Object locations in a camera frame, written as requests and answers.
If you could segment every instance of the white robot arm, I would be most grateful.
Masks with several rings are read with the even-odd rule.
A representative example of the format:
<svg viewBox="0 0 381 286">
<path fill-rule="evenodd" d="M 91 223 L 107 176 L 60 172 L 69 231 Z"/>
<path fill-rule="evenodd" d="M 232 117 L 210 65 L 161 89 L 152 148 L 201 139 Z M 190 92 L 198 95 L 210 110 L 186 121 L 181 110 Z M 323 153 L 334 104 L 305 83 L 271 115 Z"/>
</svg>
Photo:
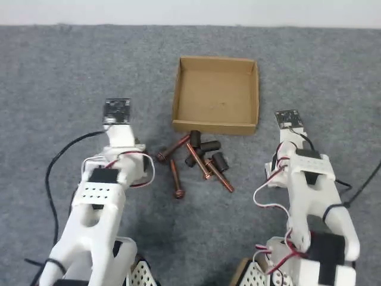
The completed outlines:
<svg viewBox="0 0 381 286">
<path fill-rule="evenodd" d="M 129 125 L 129 105 L 129 99 L 106 102 L 104 128 L 110 145 L 83 162 L 70 216 L 49 255 L 40 286 L 137 285 L 138 280 L 134 283 L 131 277 L 136 243 L 117 237 L 117 232 L 126 189 L 149 184 L 155 173 L 152 158 L 144 153 L 145 145 L 135 144 Z M 152 179 L 134 184 L 146 177 L 144 157 L 151 162 Z M 156 285 L 149 268 L 144 264 L 141 267 L 146 272 L 144 278 L 151 280 L 149 285 Z"/>
<path fill-rule="evenodd" d="M 288 215 L 287 233 L 257 245 L 259 251 L 235 285 L 257 285 L 261 279 L 264 285 L 354 286 L 352 262 L 360 255 L 360 242 L 336 189 L 329 158 L 314 149 L 296 110 L 278 111 L 276 119 L 280 144 L 265 164 L 267 181 L 256 190 L 254 201 L 260 207 L 283 209 Z M 310 148 L 304 148 L 307 142 Z M 265 186 L 287 188 L 289 210 L 258 203 L 255 196 Z M 331 232 L 310 230 L 308 215 L 321 218 Z"/>
</svg>

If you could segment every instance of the brown cardboard tray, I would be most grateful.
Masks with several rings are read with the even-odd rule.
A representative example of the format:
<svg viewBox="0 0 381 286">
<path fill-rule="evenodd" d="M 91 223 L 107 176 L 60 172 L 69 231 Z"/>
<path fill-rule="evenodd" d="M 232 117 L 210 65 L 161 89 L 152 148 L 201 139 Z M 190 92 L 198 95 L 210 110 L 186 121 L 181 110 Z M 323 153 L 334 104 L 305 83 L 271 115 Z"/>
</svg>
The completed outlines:
<svg viewBox="0 0 381 286">
<path fill-rule="evenodd" d="M 181 57 L 173 100 L 177 131 L 250 135 L 258 124 L 258 68 L 253 60 Z"/>
</svg>

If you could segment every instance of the copper screw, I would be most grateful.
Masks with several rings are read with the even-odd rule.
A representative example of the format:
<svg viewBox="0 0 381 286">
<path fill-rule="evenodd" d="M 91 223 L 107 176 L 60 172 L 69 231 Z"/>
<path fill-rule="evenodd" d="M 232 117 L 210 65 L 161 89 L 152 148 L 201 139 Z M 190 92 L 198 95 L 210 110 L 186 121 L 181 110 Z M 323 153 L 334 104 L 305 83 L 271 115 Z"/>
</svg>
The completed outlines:
<svg viewBox="0 0 381 286">
<path fill-rule="evenodd" d="M 200 159 L 200 157 L 197 155 L 196 151 L 193 149 L 193 147 L 190 145 L 190 143 L 187 143 L 186 144 L 186 148 L 188 148 L 189 152 L 191 153 L 191 155 L 193 156 L 193 158 L 195 159 L 196 163 L 198 164 L 198 166 L 200 167 L 202 173 L 204 174 L 204 179 L 205 180 L 209 180 L 210 179 L 210 174 L 209 174 L 209 171 L 208 169 L 205 167 L 205 164 L 204 162 Z"/>
<path fill-rule="evenodd" d="M 173 159 L 170 160 L 170 167 L 173 175 L 174 187 L 176 188 L 174 192 L 174 197 L 177 199 L 181 199 L 185 196 L 185 192 L 181 189 L 179 173 L 177 171 L 176 164 L 174 163 Z"/>
<path fill-rule="evenodd" d="M 227 190 L 229 192 L 234 192 L 234 188 L 233 186 L 230 184 L 230 182 L 224 177 L 224 175 L 222 175 L 218 170 L 217 168 L 213 165 L 213 161 L 211 159 L 207 159 L 205 161 L 205 165 L 210 169 L 210 171 L 213 172 L 213 174 L 215 174 L 215 176 L 217 177 L 217 179 L 221 182 L 221 184 L 224 185 L 225 188 L 227 188 Z"/>
<path fill-rule="evenodd" d="M 186 141 L 189 140 L 189 137 L 190 135 L 187 134 L 185 135 L 183 138 L 181 138 L 180 140 L 178 140 L 175 144 L 173 144 L 171 147 L 169 147 L 168 149 L 166 149 L 165 151 L 163 152 L 159 152 L 157 155 L 156 155 L 156 158 L 158 161 L 160 162 L 164 162 L 168 159 L 168 156 L 170 154 L 172 154 L 176 149 L 178 149 L 179 147 L 181 147 Z"/>
</svg>

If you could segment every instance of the black cable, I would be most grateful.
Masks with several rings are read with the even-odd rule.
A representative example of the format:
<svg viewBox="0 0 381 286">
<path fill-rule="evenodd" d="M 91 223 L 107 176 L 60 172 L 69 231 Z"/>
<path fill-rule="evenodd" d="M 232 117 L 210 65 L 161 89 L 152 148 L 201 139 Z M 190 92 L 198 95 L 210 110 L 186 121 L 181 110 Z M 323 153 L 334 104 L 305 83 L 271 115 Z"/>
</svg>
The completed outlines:
<svg viewBox="0 0 381 286">
<path fill-rule="evenodd" d="M 362 186 L 359 187 L 359 189 L 357 190 L 357 192 L 348 200 L 348 201 L 345 201 L 344 203 L 342 204 L 331 204 L 327 209 L 326 211 L 324 212 L 324 215 L 322 217 L 323 219 L 323 222 L 326 221 L 326 218 L 327 218 L 327 215 L 328 213 L 330 212 L 331 209 L 334 209 L 335 207 L 346 207 L 347 209 L 351 207 L 352 203 L 356 200 L 356 198 L 358 198 L 358 196 L 363 192 L 364 188 L 370 183 L 370 181 L 374 178 L 374 176 L 377 174 L 377 172 L 380 170 L 381 168 L 381 161 L 380 163 L 377 165 L 377 167 L 373 170 L 373 172 L 370 174 L 370 176 L 368 177 L 368 179 L 362 184 Z"/>
<path fill-rule="evenodd" d="M 377 174 L 377 172 L 380 170 L 381 168 L 381 161 L 380 163 L 377 165 L 377 167 L 374 169 L 374 171 L 372 172 L 372 174 L 370 174 L 369 178 L 363 183 L 363 185 L 357 190 L 357 192 L 353 195 L 352 198 L 350 198 L 347 203 L 349 204 L 349 206 L 354 202 L 354 200 L 356 200 L 356 198 L 363 192 L 364 188 L 370 183 L 370 181 L 374 178 L 374 176 Z"/>
<path fill-rule="evenodd" d="M 311 147 L 311 150 L 315 150 L 314 144 L 312 143 L 312 141 L 311 141 L 307 136 L 305 136 L 305 135 L 303 135 L 303 134 L 301 134 L 301 133 L 298 133 L 298 132 L 294 131 L 291 127 L 289 127 L 289 129 L 290 129 L 290 131 L 291 131 L 292 133 L 298 134 L 301 138 L 303 138 L 304 140 L 306 140 L 306 141 L 309 143 L 309 145 L 310 145 L 310 147 Z"/>
<path fill-rule="evenodd" d="M 343 186 L 346 186 L 346 189 L 343 189 L 343 190 L 340 192 L 340 195 L 342 195 L 342 194 L 344 194 L 345 192 L 348 192 L 348 191 L 350 191 L 350 190 L 353 189 L 353 187 L 352 187 L 351 184 L 346 183 L 346 182 L 343 182 L 342 180 L 336 179 L 335 182 L 338 183 L 338 184 L 341 184 L 341 185 L 343 185 Z"/>
<path fill-rule="evenodd" d="M 42 262 L 38 262 L 38 261 L 29 259 L 29 258 L 24 258 L 24 261 L 25 261 L 26 263 L 29 263 L 29 264 L 34 265 L 34 266 L 38 266 L 38 267 L 43 266 L 43 263 L 42 263 Z"/>
<path fill-rule="evenodd" d="M 95 132 L 91 132 L 91 133 L 87 133 L 85 135 L 82 135 L 80 137 L 78 137 L 77 139 L 74 139 L 73 141 L 71 141 L 69 144 L 67 144 L 53 159 L 52 161 L 50 162 L 48 168 L 46 169 L 46 174 L 45 174 L 45 189 L 46 189 L 46 196 L 48 197 L 48 200 L 49 200 L 49 205 L 50 205 L 50 208 L 52 210 L 52 213 L 53 213 L 53 218 L 54 218 L 54 238 L 53 238 L 53 246 L 57 243 L 58 241 L 58 232 L 59 232 L 59 224 L 58 224 L 58 216 L 57 216 L 57 210 L 55 208 L 55 205 L 54 205 L 54 202 L 53 202 L 53 198 L 52 198 L 52 193 L 51 193 L 51 190 L 50 190 L 50 183 L 49 183 L 49 176 L 50 176 L 50 173 L 52 171 L 52 168 L 53 168 L 53 165 L 58 161 L 58 159 L 71 147 L 73 146 L 75 143 L 79 142 L 79 141 L 82 141 L 86 138 L 90 138 L 90 137 L 94 137 L 94 136 L 97 136 L 97 135 L 100 135 L 100 134 L 103 134 L 107 131 L 106 130 L 102 130 L 102 131 L 95 131 Z M 40 269 L 38 270 L 38 272 L 36 273 L 35 277 L 33 278 L 33 281 L 32 283 L 30 284 L 30 286 L 35 286 L 37 284 L 37 281 L 38 279 L 40 278 L 41 276 L 41 273 L 43 271 L 45 267 L 45 263 L 40 267 Z"/>
</svg>

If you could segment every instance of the perforated plate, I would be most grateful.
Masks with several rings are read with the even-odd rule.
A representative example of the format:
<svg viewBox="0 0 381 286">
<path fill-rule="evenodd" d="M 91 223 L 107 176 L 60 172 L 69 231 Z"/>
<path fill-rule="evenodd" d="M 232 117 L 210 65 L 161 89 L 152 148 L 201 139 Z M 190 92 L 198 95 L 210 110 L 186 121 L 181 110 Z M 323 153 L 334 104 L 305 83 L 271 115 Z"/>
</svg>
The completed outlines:
<svg viewBox="0 0 381 286">
<path fill-rule="evenodd" d="M 240 286 L 293 286 L 289 275 L 275 271 L 271 275 L 265 275 L 257 263 L 251 262 L 243 276 Z"/>
<path fill-rule="evenodd" d="M 131 274 L 132 286 L 157 286 L 146 261 L 141 260 Z"/>
<path fill-rule="evenodd" d="M 119 184 L 87 182 L 78 190 L 74 204 L 124 204 L 123 187 Z"/>
</svg>

